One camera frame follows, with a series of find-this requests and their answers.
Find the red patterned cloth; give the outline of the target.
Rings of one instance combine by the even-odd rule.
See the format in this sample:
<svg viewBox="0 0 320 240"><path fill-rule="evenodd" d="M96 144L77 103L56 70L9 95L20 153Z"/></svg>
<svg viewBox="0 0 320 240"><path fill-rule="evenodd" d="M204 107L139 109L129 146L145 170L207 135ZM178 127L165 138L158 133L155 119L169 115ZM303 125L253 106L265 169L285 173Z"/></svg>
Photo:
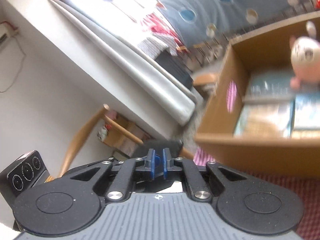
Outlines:
<svg viewBox="0 0 320 240"><path fill-rule="evenodd" d="M179 39L178 35L167 23L159 18L155 13L144 16L141 24L150 30L152 33L169 35L174 38L176 44L180 47L183 43Z"/></svg>

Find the blue white tissue box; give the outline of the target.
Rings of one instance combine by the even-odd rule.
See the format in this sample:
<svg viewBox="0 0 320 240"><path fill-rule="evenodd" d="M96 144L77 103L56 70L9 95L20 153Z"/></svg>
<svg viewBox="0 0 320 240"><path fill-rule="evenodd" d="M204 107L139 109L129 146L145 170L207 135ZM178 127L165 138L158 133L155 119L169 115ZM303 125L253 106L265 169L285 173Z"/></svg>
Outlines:
<svg viewBox="0 0 320 240"><path fill-rule="evenodd" d="M297 94L291 138L319 138L319 92Z"/></svg>

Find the beige cotton swabs pack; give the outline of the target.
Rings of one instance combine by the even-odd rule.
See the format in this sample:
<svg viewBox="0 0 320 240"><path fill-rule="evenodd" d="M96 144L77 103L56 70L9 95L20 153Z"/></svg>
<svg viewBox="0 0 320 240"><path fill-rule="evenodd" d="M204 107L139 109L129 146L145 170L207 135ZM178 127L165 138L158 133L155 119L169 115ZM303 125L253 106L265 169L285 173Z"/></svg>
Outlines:
<svg viewBox="0 0 320 240"><path fill-rule="evenodd" d="M241 110L235 137L288 138L291 135L294 103L247 104Z"/></svg>

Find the wooden chair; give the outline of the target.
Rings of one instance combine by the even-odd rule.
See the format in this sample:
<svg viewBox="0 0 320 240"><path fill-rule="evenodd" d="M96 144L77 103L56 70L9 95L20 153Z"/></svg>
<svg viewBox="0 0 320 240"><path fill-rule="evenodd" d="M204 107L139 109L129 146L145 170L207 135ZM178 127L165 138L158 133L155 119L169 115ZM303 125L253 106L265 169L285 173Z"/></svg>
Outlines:
<svg viewBox="0 0 320 240"><path fill-rule="evenodd" d="M68 169L70 168L73 160L76 158L84 144L86 143L87 139L89 138L90 134L92 133L95 126L98 124L100 120L104 121L104 126L102 128L102 132L98 134L98 138L101 142L105 143L105 140L109 136L110 131L117 131L119 134L117 137L114 135L111 136L112 140L107 142L107 145L112 147L114 146L121 138L126 137L130 139L137 145L143 145L144 142L139 137L132 134L128 131L125 127L121 126L110 117L107 116L108 111L110 110L107 104L103 104L103 107L97 111L74 135L73 139L71 140L67 151L65 153L64 160L60 167L60 172L57 177L63 176Z"/></svg>

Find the pink white plush toy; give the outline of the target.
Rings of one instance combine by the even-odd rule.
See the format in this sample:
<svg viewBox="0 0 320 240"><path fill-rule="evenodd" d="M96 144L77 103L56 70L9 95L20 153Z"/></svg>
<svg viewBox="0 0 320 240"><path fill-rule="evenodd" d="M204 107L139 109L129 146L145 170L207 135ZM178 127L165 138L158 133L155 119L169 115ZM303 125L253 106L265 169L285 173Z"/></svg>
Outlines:
<svg viewBox="0 0 320 240"><path fill-rule="evenodd" d="M290 87L298 90L302 83L319 83L319 42L316 40L317 30L312 21L306 22L308 36L296 38L291 36L291 64L295 76Z"/></svg>

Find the white air conditioner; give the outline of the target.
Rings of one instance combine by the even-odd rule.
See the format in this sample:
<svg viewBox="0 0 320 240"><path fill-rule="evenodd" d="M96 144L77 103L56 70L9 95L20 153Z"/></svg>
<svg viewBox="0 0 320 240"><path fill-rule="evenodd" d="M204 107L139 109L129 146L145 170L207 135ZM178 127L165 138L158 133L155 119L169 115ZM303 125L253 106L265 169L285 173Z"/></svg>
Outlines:
<svg viewBox="0 0 320 240"><path fill-rule="evenodd" d="M0 24L0 51L18 34L18 28L7 21Z"/></svg>

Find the polka dot white cloth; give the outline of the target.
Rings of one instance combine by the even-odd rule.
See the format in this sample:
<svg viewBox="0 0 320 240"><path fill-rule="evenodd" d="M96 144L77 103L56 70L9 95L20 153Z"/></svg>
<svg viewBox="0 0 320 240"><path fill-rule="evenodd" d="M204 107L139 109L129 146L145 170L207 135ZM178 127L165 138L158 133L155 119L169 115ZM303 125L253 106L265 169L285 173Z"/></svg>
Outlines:
<svg viewBox="0 0 320 240"><path fill-rule="evenodd" d="M177 43L172 36L167 34L153 33L141 41L138 48L154 60L164 51L177 56Z"/></svg>

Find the grey sheet with circles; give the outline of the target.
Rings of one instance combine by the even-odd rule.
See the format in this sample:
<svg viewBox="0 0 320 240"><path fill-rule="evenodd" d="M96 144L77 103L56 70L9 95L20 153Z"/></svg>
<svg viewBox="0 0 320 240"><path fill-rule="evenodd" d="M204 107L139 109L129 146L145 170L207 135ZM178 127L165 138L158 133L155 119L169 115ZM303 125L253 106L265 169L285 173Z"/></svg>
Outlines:
<svg viewBox="0 0 320 240"><path fill-rule="evenodd" d="M268 20L299 0L160 0L161 12L190 47Z"/></svg>

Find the pink checkered cloth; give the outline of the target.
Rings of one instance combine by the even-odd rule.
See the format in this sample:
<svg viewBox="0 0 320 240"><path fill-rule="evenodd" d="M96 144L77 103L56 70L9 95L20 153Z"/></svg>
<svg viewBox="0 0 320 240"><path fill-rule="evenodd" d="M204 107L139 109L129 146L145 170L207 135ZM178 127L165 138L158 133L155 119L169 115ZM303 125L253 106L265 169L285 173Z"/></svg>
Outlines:
<svg viewBox="0 0 320 240"><path fill-rule="evenodd" d="M240 171L219 163L204 149L195 162L213 161L216 210L228 225L255 236L284 239L296 232L319 239L319 177L302 178Z"/></svg>

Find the brown cardboard box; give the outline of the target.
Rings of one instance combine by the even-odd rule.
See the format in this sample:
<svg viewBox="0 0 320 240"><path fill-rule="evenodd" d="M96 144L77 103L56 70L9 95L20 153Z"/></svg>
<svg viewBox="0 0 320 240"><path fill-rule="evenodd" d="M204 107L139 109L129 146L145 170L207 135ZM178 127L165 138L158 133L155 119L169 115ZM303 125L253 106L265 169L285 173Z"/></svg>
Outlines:
<svg viewBox="0 0 320 240"><path fill-rule="evenodd" d="M319 25L319 12L267 25L229 42L216 93L208 101L195 135L198 145L217 162L240 171L319 177L318 139L235 137L233 134L252 73L288 67L289 38L305 35L307 21Z"/></svg>

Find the small wooden stool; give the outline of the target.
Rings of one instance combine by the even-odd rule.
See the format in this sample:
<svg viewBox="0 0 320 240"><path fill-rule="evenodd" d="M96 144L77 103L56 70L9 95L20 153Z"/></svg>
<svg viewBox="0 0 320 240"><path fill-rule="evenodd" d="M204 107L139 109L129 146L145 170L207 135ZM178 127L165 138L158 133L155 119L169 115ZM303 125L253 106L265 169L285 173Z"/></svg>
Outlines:
<svg viewBox="0 0 320 240"><path fill-rule="evenodd" d="M201 96L206 96L215 88L218 78L219 73L206 73L199 75L193 81L193 87Z"/></svg>

